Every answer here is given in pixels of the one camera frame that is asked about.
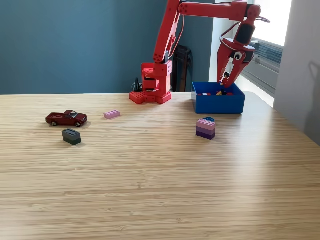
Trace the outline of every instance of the pink lego brick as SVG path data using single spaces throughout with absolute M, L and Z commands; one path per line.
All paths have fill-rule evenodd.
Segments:
M 207 121 L 207 120 L 204 120 L 204 119 L 199 119 L 196 122 L 196 126 L 200 127 L 200 128 L 203 128 L 203 129 L 210 130 L 210 131 L 216 129 L 216 123 L 215 122 Z
M 118 117 L 118 116 L 120 116 L 120 112 L 117 111 L 117 110 L 108 111 L 108 112 L 104 113 L 104 117 L 106 119 L 113 119 L 113 118 Z

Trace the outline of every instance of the red toy car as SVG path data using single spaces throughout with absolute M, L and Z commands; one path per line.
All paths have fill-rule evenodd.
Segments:
M 82 126 L 88 120 L 87 115 L 67 110 L 65 113 L 52 112 L 45 118 L 45 121 L 52 126 L 57 125 L 74 125 Z

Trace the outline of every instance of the teal wall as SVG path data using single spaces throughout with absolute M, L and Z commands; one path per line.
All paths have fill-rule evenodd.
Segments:
M 0 0 L 0 94 L 126 93 L 151 62 L 166 0 Z M 186 17 L 195 81 L 212 18 Z

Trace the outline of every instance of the blue box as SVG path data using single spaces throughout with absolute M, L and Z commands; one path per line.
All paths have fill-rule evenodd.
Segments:
M 217 96 L 221 89 L 233 95 Z M 197 114 L 242 114 L 245 99 L 246 95 L 234 83 L 228 88 L 217 82 L 192 83 L 192 102 Z

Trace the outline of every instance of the red robot arm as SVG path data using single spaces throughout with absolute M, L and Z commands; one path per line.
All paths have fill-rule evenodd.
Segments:
M 228 31 L 220 37 L 221 46 L 218 51 L 217 81 L 220 82 L 222 80 L 229 59 L 233 58 L 234 67 L 232 72 L 229 77 L 225 77 L 222 80 L 224 86 L 229 87 L 253 59 L 255 49 L 248 46 L 248 44 L 255 31 L 254 21 L 259 18 L 260 13 L 260 6 L 247 4 L 243 1 L 212 4 L 168 0 L 153 54 L 154 63 L 143 63 L 141 65 L 143 92 L 138 95 L 140 99 L 136 99 L 137 94 L 130 93 L 130 99 L 137 104 L 143 102 L 163 104 L 171 99 L 170 76 L 172 61 L 169 59 L 172 57 L 183 31 L 184 21 L 182 30 L 178 39 L 176 39 L 180 15 L 183 15 L 183 17 L 187 15 L 240 21 L 233 26 L 240 24 L 234 40 L 222 39 Z

